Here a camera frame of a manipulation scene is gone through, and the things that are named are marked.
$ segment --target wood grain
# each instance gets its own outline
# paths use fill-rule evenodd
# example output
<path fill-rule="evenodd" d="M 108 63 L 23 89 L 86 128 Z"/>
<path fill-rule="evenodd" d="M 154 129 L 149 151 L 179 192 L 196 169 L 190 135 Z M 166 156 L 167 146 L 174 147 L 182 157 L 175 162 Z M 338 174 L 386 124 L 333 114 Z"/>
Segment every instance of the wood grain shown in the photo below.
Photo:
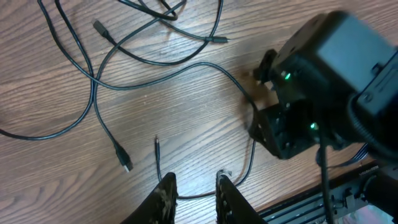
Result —
<path fill-rule="evenodd" d="M 84 65 L 55 4 L 44 3 L 65 48 Z M 157 1 L 147 3 L 164 10 Z M 92 28 L 93 19 L 99 19 L 116 40 L 151 20 L 117 1 L 70 0 L 62 5 L 96 71 L 111 45 Z M 215 2 L 189 1 L 173 24 L 206 36 L 216 7 Z M 304 22 L 334 9 L 352 11 L 398 43 L 396 0 L 226 0 L 216 34 L 234 41 L 210 44 L 191 61 L 166 68 L 118 53 L 107 64 L 103 80 L 140 83 L 194 62 L 213 62 L 261 96 L 260 105 L 268 106 L 276 102 L 275 96 L 258 87 L 248 73 L 267 49 L 281 48 Z M 36 1 L 0 0 L 0 30 L 1 128 L 37 136 L 72 123 L 86 105 L 90 83 L 55 45 Z M 167 62 L 184 58 L 200 45 L 156 24 L 125 47 L 144 58 Z M 93 111 L 56 139 L 27 142 L 0 136 L 0 223 L 119 223 L 157 183 L 155 135 L 162 147 L 162 172 L 176 173 L 181 195 L 213 190 L 219 169 L 231 170 L 238 178 L 247 166 L 251 141 L 245 128 L 250 112 L 240 92 L 220 72 L 197 68 L 134 91 L 100 87 L 98 97 L 103 118 L 131 155 L 134 170 L 126 174 L 120 167 Z M 350 158 L 358 147 L 329 151 L 330 164 Z M 265 208 L 319 184 L 314 157 L 315 147 L 278 161 L 257 146 L 252 173 L 239 189 L 254 208 Z M 330 175 L 357 166 L 333 169 Z M 177 223 L 215 223 L 215 218 L 214 198 L 178 203 Z"/>

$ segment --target usb connector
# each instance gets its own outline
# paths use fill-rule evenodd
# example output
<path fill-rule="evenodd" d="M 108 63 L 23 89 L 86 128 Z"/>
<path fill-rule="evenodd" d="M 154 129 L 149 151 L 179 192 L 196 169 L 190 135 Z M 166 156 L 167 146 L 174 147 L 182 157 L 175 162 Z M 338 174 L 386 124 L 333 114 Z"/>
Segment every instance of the usb connector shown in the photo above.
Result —
<path fill-rule="evenodd" d="M 97 30 L 97 32 L 99 32 L 99 34 L 101 34 L 101 36 L 103 36 L 105 38 L 109 37 L 108 30 L 105 28 L 104 25 L 102 25 L 102 23 L 100 21 L 95 21 L 93 23 L 93 27 L 95 28 L 95 30 Z"/>
<path fill-rule="evenodd" d="M 228 41 L 230 41 L 230 40 L 226 37 L 206 37 L 205 41 L 223 44 L 223 43 L 228 43 Z"/>
<path fill-rule="evenodd" d="M 116 155 L 118 156 L 120 164 L 127 172 L 130 172 L 132 170 L 132 162 L 130 160 L 129 154 L 118 142 L 114 144 L 114 148 L 116 150 Z"/>

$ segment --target green indicator light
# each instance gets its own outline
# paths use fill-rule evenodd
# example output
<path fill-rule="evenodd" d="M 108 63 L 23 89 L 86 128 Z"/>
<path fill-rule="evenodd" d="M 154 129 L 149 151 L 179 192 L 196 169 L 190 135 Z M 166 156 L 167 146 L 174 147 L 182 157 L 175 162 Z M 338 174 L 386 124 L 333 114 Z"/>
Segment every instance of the green indicator light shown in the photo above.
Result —
<path fill-rule="evenodd" d="M 311 127 L 311 129 L 317 130 L 318 129 L 318 124 L 314 122 L 314 123 L 311 124 L 310 127 Z"/>

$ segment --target screw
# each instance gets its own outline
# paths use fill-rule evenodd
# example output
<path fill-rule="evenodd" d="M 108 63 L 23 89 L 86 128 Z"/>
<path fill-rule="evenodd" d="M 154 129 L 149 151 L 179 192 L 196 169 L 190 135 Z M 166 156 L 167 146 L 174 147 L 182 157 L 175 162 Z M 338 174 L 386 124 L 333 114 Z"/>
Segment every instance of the screw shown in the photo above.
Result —
<path fill-rule="evenodd" d="M 369 103 L 373 100 L 373 95 L 371 93 L 364 93 L 363 100 L 365 101 L 365 103 Z"/>

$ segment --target wooden surface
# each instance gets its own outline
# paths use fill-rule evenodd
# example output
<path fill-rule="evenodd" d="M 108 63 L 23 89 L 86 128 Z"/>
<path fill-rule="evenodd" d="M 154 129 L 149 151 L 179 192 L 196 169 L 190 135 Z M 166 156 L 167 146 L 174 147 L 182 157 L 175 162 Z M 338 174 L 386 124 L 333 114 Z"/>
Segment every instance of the wooden surface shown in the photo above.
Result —
<path fill-rule="evenodd" d="M 53 1 L 44 1 L 66 49 L 82 65 L 73 39 Z M 156 1 L 149 6 L 162 10 Z M 62 1 L 97 71 L 111 45 L 91 25 L 99 19 L 116 40 L 151 17 L 117 1 Z M 188 1 L 176 26 L 208 35 L 217 4 Z M 275 96 L 248 75 L 269 48 L 279 50 L 307 20 L 320 12 L 347 9 L 398 44 L 397 0 L 226 0 L 217 35 L 234 41 L 210 44 L 191 61 L 154 67 L 118 53 L 103 80 L 113 84 L 153 80 L 193 62 L 213 62 L 230 71 L 256 95 L 259 105 Z M 0 126 L 23 135 L 43 135 L 73 122 L 86 105 L 89 81 L 55 45 L 36 1 L 0 0 Z M 125 46 L 151 60 L 174 61 L 201 42 L 160 24 Z M 175 172 L 180 195 L 214 189 L 219 169 L 238 178 L 247 166 L 251 141 L 246 132 L 249 110 L 238 89 L 211 68 L 190 70 L 160 85 L 135 91 L 99 88 L 99 107 L 134 170 L 119 165 L 113 146 L 93 110 L 63 136 L 38 142 L 0 136 L 0 223 L 119 223 L 155 187 L 153 139 L 160 137 L 162 172 Z M 350 158 L 358 145 L 330 151 L 330 164 Z M 289 161 L 278 161 L 259 144 L 254 167 L 239 188 L 260 210 L 319 184 L 315 147 Z M 354 169 L 331 170 L 337 176 Z M 177 223 L 215 223 L 215 199 L 178 202 Z"/>

